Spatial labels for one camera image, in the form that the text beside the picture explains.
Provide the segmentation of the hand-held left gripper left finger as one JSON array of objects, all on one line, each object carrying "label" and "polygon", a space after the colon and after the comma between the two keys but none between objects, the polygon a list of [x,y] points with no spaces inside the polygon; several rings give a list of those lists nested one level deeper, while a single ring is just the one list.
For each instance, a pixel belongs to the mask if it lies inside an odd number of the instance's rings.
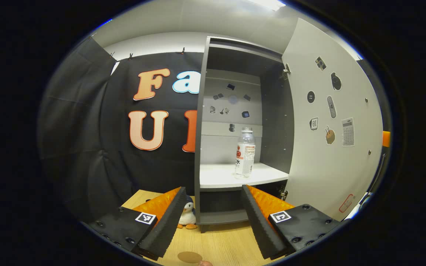
[{"label": "hand-held left gripper left finger", "polygon": [[113,245],[152,260],[166,253],[187,202],[178,187],[134,208],[117,207],[87,226]]}]

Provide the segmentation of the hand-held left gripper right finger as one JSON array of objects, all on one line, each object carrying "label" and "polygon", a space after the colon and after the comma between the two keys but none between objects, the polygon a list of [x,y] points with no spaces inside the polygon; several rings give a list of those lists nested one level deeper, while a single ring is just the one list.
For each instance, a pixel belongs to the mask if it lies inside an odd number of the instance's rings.
[{"label": "hand-held left gripper right finger", "polygon": [[264,259],[304,249],[340,224],[309,204],[295,207],[250,185],[242,185],[242,203]]}]

